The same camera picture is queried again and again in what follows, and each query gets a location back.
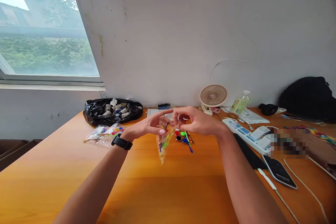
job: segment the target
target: small fan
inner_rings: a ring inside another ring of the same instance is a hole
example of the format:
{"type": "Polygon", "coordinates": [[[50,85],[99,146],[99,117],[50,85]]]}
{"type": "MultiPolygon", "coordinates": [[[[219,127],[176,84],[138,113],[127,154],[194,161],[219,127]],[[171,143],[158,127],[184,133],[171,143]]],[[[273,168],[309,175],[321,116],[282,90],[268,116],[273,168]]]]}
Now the small fan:
{"type": "Polygon", "coordinates": [[[204,87],[199,94],[201,110],[212,116],[210,107],[219,107],[222,105],[228,95],[227,93],[226,88],[219,84],[210,84],[204,87]]]}

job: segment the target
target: plastic bottle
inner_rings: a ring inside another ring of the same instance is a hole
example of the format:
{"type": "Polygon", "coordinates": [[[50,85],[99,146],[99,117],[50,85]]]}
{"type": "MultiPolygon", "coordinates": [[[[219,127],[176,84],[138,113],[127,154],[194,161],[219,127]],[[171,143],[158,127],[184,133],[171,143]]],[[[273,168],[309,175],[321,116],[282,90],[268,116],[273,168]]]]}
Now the plastic bottle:
{"type": "Polygon", "coordinates": [[[249,94],[250,91],[244,90],[242,95],[236,97],[230,112],[227,115],[228,117],[238,119],[239,115],[244,111],[250,100],[249,94]]]}

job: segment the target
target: fan grille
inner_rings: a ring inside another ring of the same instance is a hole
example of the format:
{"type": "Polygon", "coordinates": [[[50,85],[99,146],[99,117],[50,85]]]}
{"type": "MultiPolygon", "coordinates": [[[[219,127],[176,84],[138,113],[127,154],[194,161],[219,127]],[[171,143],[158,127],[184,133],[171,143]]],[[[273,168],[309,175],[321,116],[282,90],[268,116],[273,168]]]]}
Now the fan grille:
{"type": "Polygon", "coordinates": [[[222,104],[227,96],[226,89],[217,84],[206,86],[200,94],[201,101],[207,106],[218,106],[222,104]]]}

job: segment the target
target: white cable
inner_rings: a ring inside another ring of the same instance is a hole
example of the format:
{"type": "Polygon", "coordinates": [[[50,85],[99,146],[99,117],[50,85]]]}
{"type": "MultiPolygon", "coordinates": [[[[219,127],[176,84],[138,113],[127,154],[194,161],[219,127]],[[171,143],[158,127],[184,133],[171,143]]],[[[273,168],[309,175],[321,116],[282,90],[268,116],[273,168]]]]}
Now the white cable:
{"type": "Polygon", "coordinates": [[[299,177],[292,171],[292,169],[289,167],[289,165],[287,164],[286,160],[284,159],[283,160],[285,162],[285,165],[287,166],[287,168],[291,171],[291,173],[293,173],[293,175],[308,189],[308,191],[310,191],[310,193],[314,196],[314,198],[317,200],[318,204],[320,205],[321,207],[321,210],[322,210],[322,213],[323,213],[323,217],[325,219],[325,221],[329,224],[329,221],[328,221],[328,218],[327,218],[327,215],[324,211],[324,208],[321,204],[321,202],[319,201],[319,199],[315,196],[315,194],[308,188],[308,186],[306,186],[305,183],[303,183],[303,181],[301,179],[299,179],[299,177]]]}
{"type": "Polygon", "coordinates": [[[224,118],[228,118],[228,119],[231,119],[231,120],[233,120],[233,121],[238,122],[236,119],[233,119],[233,118],[231,118],[231,117],[223,117],[222,120],[223,120],[224,118]]]}
{"type": "Polygon", "coordinates": [[[289,206],[287,205],[287,203],[284,201],[284,199],[281,197],[280,193],[278,192],[277,188],[275,187],[275,185],[273,184],[273,182],[266,176],[266,174],[260,169],[258,168],[258,172],[264,177],[264,179],[266,179],[266,181],[268,182],[268,184],[272,187],[272,189],[277,193],[277,195],[280,197],[280,199],[282,200],[282,202],[285,204],[285,206],[287,207],[287,209],[290,211],[290,213],[293,215],[294,219],[296,220],[296,222],[298,224],[300,224],[299,220],[297,219],[297,217],[295,216],[295,214],[292,212],[292,210],[289,208],[289,206]]]}
{"type": "Polygon", "coordinates": [[[267,128],[275,128],[275,129],[279,130],[279,128],[274,127],[274,126],[266,126],[266,127],[267,127],[267,128]]]}
{"type": "Polygon", "coordinates": [[[289,208],[289,206],[286,204],[286,202],[284,201],[284,199],[281,197],[280,193],[275,190],[275,192],[277,193],[277,195],[280,197],[280,199],[282,200],[282,202],[285,204],[285,206],[287,207],[287,209],[290,211],[290,213],[293,215],[294,219],[296,220],[296,222],[298,224],[300,224],[299,220],[296,218],[296,216],[294,215],[294,213],[292,212],[292,210],[289,208]]]}
{"type": "Polygon", "coordinates": [[[316,161],[314,159],[312,159],[311,157],[309,157],[309,159],[311,161],[313,161],[315,164],[317,164],[322,170],[324,170],[330,177],[332,177],[333,180],[336,180],[336,178],[330,172],[328,172],[326,169],[324,169],[322,166],[320,166],[318,163],[316,163],[316,161]]]}
{"type": "MultiPolygon", "coordinates": [[[[240,60],[240,59],[224,59],[224,60],[222,60],[222,61],[243,61],[243,62],[249,62],[249,61],[251,61],[251,60],[254,60],[254,58],[253,59],[250,59],[250,60],[248,60],[248,61],[244,61],[244,60],[240,60]]],[[[218,63],[219,62],[222,62],[222,61],[218,61],[217,63],[216,63],[216,65],[213,67],[213,69],[212,69],[212,71],[211,71],[211,74],[210,74],[210,79],[211,79],[211,83],[212,83],[212,73],[214,72],[214,70],[215,70],[215,67],[218,65],[218,63]]]]}

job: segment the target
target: black watch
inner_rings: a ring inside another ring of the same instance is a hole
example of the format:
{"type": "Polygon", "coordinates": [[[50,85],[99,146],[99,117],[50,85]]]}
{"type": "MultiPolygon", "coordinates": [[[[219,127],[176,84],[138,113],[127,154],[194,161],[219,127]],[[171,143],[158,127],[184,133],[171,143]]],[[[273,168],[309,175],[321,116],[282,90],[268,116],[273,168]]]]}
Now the black watch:
{"type": "Polygon", "coordinates": [[[118,134],[118,135],[113,139],[111,145],[113,146],[113,145],[116,144],[116,145],[118,145],[119,147],[121,147],[121,148],[123,148],[123,149],[125,149],[125,150],[127,150],[127,151],[130,150],[133,144],[132,144],[131,142],[128,142],[128,141],[122,139],[120,136],[121,136],[121,134],[118,134]]]}

